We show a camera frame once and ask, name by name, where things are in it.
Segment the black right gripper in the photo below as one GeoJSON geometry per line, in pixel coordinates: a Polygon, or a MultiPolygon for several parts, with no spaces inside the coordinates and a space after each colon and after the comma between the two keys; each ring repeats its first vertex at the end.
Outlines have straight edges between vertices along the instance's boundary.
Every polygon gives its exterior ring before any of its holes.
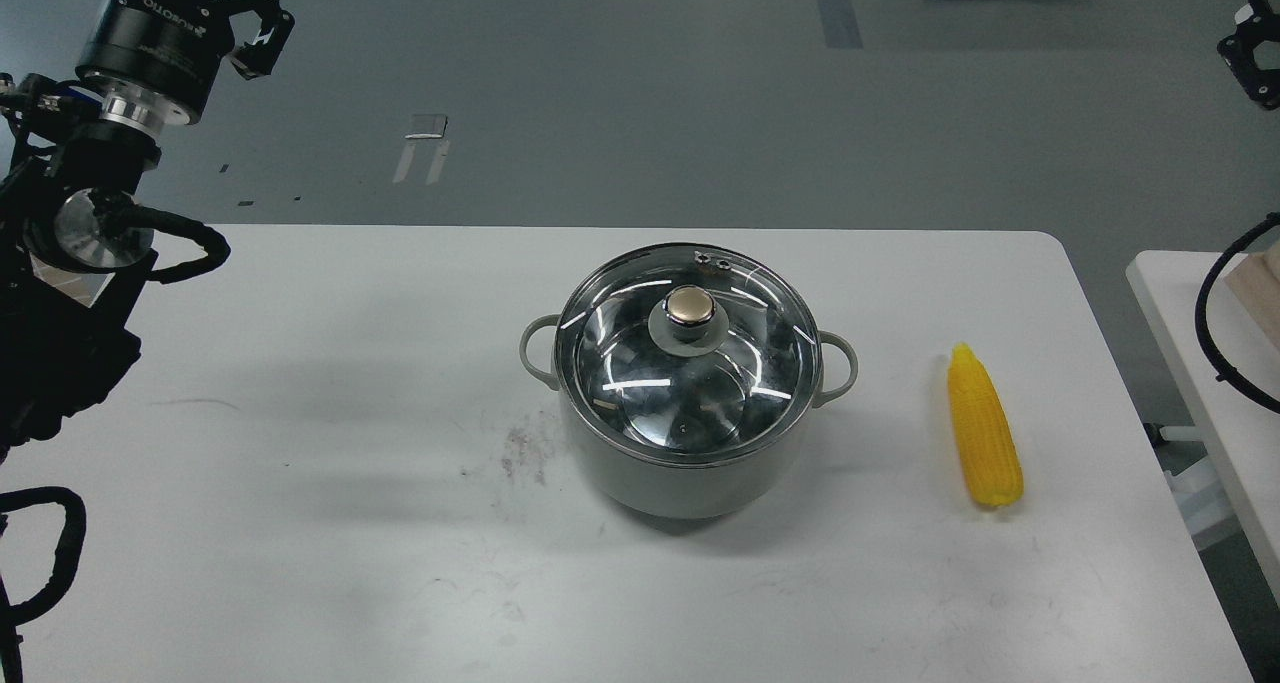
{"type": "Polygon", "coordinates": [[[1236,12],[1236,29],[1217,43],[1217,52],[1248,98],[1268,113],[1279,106],[1279,43],[1263,42],[1258,24],[1277,12],[1270,0],[1245,0],[1236,12]]]}

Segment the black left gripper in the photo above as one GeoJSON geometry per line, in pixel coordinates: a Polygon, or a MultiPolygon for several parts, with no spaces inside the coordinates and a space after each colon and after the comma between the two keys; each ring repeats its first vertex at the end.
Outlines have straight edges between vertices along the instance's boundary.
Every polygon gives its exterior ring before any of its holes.
{"type": "Polygon", "coordinates": [[[128,83],[165,98],[169,124],[196,124],[232,49],[229,17],[253,13],[255,37],[229,60],[243,81],[274,72],[296,24],[282,0],[102,0],[99,22],[76,64],[79,81],[105,90],[128,83]]]}

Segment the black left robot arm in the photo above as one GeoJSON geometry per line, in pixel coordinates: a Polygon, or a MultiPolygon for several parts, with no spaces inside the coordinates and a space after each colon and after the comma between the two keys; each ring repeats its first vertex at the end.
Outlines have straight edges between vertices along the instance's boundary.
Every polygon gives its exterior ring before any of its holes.
{"type": "Polygon", "coordinates": [[[105,402],[141,356],[127,324],[147,283],[221,267],[221,233],[138,203],[163,130],[202,118],[219,68],[273,72],[282,0],[102,0],[70,81],[3,75],[1,446],[47,441],[105,402]]]}

